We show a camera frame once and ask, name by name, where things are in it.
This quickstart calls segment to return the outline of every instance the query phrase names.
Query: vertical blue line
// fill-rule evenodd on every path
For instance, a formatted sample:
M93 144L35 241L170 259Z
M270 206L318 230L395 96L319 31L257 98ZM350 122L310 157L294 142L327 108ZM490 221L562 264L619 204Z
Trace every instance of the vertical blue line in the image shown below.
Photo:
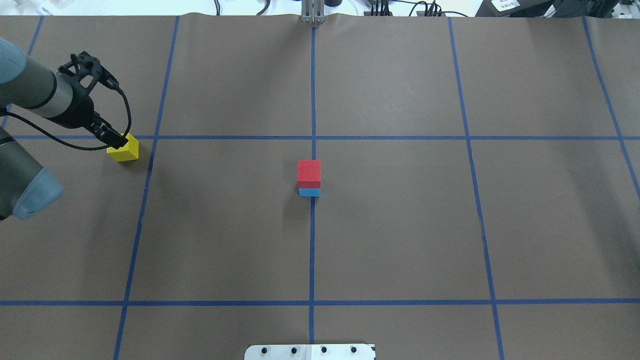
M166 98L166 89L169 85L169 75L171 73L171 62L173 61L173 50L175 49L175 40L178 34L178 24L180 17L175 17L175 23L173 25L173 36L171 40L171 48L169 50L169 59L166 63L166 72L164 73L164 84L162 89L162 96L160 98L160 106L158 108L158 117L156 120L156 132L154 142L151 147L151 155L149 157L149 166L147 168L147 179L145 180L145 189L142 193L142 203L140 205L140 215L138 217L138 227L136 230L136 237L133 243L133 250L131 252L131 263L129 264L129 275L127 276L127 287L124 292L124 302L122 304L122 313L120 314L120 324L118 326L118 336L116 337L116 345L113 351L113 360L117 360L120 357L120 345L122 344L122 334L124 333L124 324L127 318L127 308L129 307L129 295L131 294L131 284L133 282L133 272L136 268L136 257L138 256L138 245L140 244L140 235L142 234L142 220L145 217L145 209L147 207L147 197L149 194L149 182L151 180L151 173L154 168L154 160L156 158L156 147L160 134L160 125L162 123L162 115L164 111L164 100Z
M489 258L489 246L486 241L486 231L484 229L484 216L482 213L482 203L480 202L480 192L478 190L478 182L476 176L476 164L474 163L473 150L471 148L471 138L469 132L469 123L467 120L467 108L465 106L465 97L462 92L462 80L460 78L460 66L458 65L458 52L456 51L456 40L453 33L453 22L449 17L449 36L451 37L451 51L453 52L453 64L456 70L456 81L458 83L458 97L460 98L460 110L462 112L462 122L465 126L465 136L467 137L467 154L469 157L469 166L471 169L471 179L474 184L474 195L476 197L476 210L478 219L480 220L480 230L482 234L482 243L484 248L484 266L486 268L486 277L489 283L489 294L491 296L493 311L493 326L495 327L495 339L498 344L498 355L500 360L504 360L504 349L502 347L502 333L500 331L500 320L498 317L498 306L495 302L495 290L493 287L493 274L491 271L491 261Z
M584 16L582 17L582 25L584 26L584 32L587 35L587 43L589 44L589 51L591 51L591 59L593 60L593 66L596 70L596 75L598 76L600 87L602 88L602 93L604 94L604 99L607 102L607 107L609 108L609 114L611 115L611 120L613 121L613 127L615 127L616 129L616 134L618 135L618 140L620 141L620 147L622 148L622 153L624 154L625 161L627 162L627 168L629 169L629 173L631 174L631 181L633 182L634 188L636 189L638 200L640 200L640 186L638 185L636 173L634 172L634 167L631 164L631 159L629 158L629 153L627 152L627 146L625 145L625 141L622 138L622 131L620 130L620 126L618 125L618 118L616 118L616 113L613 111L613 105L611 104L611 99L609 98L609 92L607 91L607 87L604 84L604 79L602 78L602 73L600 72L600 66L598 65L598 60L596 59L596 52L593 49L593 43L591 42L589 25L587 25L587 18Z
M311 158L316 159L316 27L311 28ZM316 198L311 198L309 235L309 343L315 343L316 301Z
M38 26L36 26L36 32L33 33L33 38L31 38L31 45L29 45L29 51L27 51L27 55L31 56L33 52L33 48L36 46L36 40L38 40L38 35L40 34L40 29L42 29L42 23L44 22L44 16L40 17L38 21ZM11 104L6 107L7 112L11 112ZM6 127L6 121L9 119L9 116L5 116L2 120L2 127Z

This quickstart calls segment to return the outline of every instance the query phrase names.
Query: white metal plate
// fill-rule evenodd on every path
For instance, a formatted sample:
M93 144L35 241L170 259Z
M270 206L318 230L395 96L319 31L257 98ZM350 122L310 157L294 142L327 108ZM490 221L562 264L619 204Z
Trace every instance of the white metal plate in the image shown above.
M375 360L376 346L368 344L253 345L244 360Z

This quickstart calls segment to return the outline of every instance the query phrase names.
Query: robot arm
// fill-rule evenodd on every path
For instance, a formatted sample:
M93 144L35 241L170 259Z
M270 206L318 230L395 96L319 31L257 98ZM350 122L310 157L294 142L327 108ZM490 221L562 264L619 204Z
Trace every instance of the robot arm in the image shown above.
M81 81L87 76L91 76L92 81L85 87ZM98 83L117 91L125 102L129 124L122 135L93 109L89 94ZM84 148L67 144L28 120L8 113L9 104L30 110L67 129L83 127L106 145ZM60 66L54 74L22 49L0 38L0 117L7 114L60 143L81 150L120 148L127 143L126 135L131 127L126 96L100 60L86 52L77 56L72 54L71 61ZM0 127L0 220L10 215L29 219L59 198L62 191L51 173Z

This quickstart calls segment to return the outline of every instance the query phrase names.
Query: horizontal blue line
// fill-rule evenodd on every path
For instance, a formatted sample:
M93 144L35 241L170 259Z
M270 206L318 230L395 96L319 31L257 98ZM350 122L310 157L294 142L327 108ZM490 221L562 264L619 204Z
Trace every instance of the horizontal blue line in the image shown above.
M0 306L122 306L122 301L0 300Z
M636 298L593 299L490 299L471 300L255 300L255 301L198 301L159 300L129 301L129 306L445 306L445 305L561 305L561 304L640 304ZM122 301L100 300L0 300L0 306L122 306Z
M95 140L91 135L56 135L64 140ZM48 140L45 135L14 135L17 140ZM311 136L278 136L278 135L135 135L139 140L311 140ZM330 135L317 136L317 140L466 140L464 135L426 135L426 136L392 136L392 135ZM619 140L617 136L502 136L473 135L470 140ZM640 136L622 136L623 140L640 140Z
M308 300L265 301L129 301L129 306L308 306Z

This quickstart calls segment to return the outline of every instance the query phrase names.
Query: red cube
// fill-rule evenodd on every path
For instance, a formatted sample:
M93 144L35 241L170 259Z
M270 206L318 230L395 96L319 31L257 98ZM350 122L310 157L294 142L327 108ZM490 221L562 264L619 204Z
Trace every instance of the red cube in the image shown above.
M320 189L320 160L298 161L298 188Z

